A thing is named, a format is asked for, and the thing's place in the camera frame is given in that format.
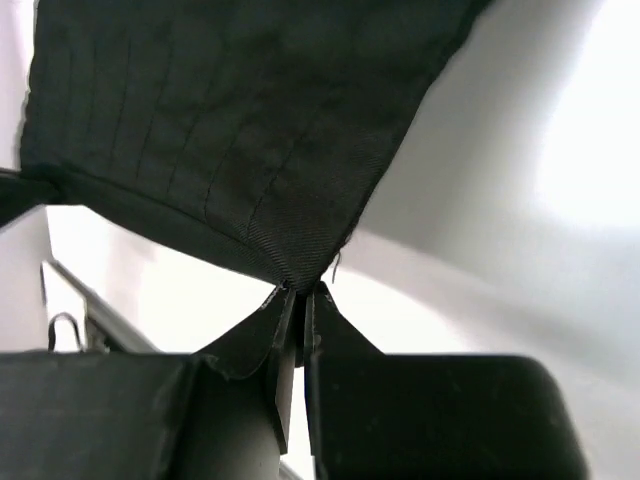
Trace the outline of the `black pleated skirt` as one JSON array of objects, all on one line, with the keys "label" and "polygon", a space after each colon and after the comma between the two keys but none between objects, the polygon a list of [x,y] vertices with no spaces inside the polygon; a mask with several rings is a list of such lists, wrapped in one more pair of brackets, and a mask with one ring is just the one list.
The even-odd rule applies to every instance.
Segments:
[{"label": "black pleated skirt", "polygon": [[484,1],[42,1],[26,176],[157,243],[310,289]]}]

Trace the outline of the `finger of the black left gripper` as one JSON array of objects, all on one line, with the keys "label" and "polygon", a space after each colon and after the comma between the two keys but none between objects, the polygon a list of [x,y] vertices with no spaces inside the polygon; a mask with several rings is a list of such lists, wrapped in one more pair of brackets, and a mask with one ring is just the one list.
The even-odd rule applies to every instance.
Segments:
[{"label": "finger of the black left gripper", "polygon": [[57,204],[62,199],[62,193],[50,181],[26,177],[15,170],[1,169],[1,228],[37,207]]}]

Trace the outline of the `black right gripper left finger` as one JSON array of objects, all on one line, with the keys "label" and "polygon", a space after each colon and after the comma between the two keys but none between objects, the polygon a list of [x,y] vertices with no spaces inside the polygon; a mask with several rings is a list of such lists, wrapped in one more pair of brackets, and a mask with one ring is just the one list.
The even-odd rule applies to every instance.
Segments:
[{"label": "black right gripper left finger", "polygon": [[295,295],[191,355],[1,358],[5,479],[274,479],[287,450]]}]

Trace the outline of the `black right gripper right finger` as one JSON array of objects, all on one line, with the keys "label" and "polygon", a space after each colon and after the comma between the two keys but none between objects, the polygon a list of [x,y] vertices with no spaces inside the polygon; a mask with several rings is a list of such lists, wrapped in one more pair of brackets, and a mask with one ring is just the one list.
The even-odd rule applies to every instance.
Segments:
[{"label": "black right gripper right finger", "polygon": [[305,300],[305,401],[320,479],[585,479],[561,391],[517,355],[385,354],[328,288]]}]

